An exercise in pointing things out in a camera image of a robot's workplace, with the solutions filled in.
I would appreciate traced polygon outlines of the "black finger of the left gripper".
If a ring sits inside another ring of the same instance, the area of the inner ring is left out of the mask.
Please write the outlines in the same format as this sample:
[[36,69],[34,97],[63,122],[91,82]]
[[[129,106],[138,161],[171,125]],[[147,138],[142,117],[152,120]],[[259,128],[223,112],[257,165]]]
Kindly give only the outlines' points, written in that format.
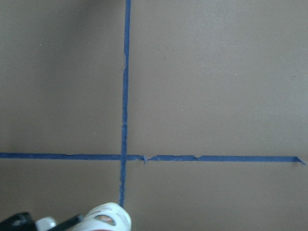
[[66,231],[83,220],[78,214],[62,223],[57,223],[52,217],[44,217],[34,221],[28,212],[14,214],[0,222],[1,231]]

